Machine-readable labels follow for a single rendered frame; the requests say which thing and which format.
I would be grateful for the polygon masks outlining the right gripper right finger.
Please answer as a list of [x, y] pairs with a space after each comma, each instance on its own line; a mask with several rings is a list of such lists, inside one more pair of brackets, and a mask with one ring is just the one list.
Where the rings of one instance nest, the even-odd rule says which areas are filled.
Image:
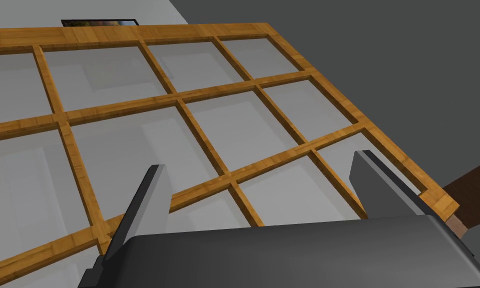
[[349, 173], [368, 218], [440, 217], [370, 150], [356, 150]]

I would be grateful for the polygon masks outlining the wooden glass-paned door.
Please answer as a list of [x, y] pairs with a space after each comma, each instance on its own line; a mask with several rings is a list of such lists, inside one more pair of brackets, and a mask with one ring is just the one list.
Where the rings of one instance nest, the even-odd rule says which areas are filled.
[[[296, 72], [253, 78], [224, 44], [225, 41], [268, 39], [295, 67]], [[178, 92], [151, 53], [150, 45], [173, 45], [211, 42], [242, 78], [242, 82]], [[47, 51], [73, 51], [137, 47], [166, 91], [165, 95], [66, 111], [61, 103], [47, 64]], [[50, 264], [97, 247], [101, 254], [110, 245], [111, 235], [118, 228], [121, 215], [109, 220], [102, 212], [92, 189], [88, 173], [78, 150], [72, 126], [103, 121], [147, 111], [175, 106], [198, 141], [203, 152], [218, 173], [210, 181], [176, 193], [170, 212], [175, 212], [222, 190], [230, 193], [249, 224], [260, 226], [262, 221], [239, 187], [263, 173], [303, 156], [309, 157], [332, 182], [341, 196], [361, 217], [366, 214], [360, 201], [320, 156], [318, 151], [354, 134], [362, 133], [368, 140], [419, 189], [419, 197], [442, 221], [448, 221], [457, 211], [458, 203], [428, 174], [395, 145], [329, 80], [314, 68], [295, 48], [267, 23], [210, 23], [179, 25], [94, 26], [94, 27], [22, 27], [0, 29], [0, 55], [31, 53], [36, 61], [52, 113], [0, 123], [0, 141], [51, 130], [58, 130], [75, 179], [89, 227], [54, 240], [37, 248], [0, 261], [0, 286], [19, 279]], [[350, 121], [338, 131], [308, 141], [275, 102], [265, 93], [269, 87], [299, 81], [310, 81]], [[205, 133], [191, 114], [188, 104], [228, 95], [253, 91], [277, 118], [297, 147], [262, 159], [235, 171], [229, 171]]]

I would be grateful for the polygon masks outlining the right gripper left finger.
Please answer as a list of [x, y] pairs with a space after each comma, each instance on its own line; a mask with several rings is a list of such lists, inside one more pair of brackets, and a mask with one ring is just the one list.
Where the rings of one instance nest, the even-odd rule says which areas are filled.
[[110, 259], [130, 238], [166, 231], [171, 182], [166, 165], [152, 165], [134, 194], [104, 258]]

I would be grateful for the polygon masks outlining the black framed picture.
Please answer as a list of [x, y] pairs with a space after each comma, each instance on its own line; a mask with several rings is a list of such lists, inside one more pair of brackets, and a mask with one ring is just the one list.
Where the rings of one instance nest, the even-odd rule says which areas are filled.
[[64, 27], [138, 26], [135, 19], [62, 19]]

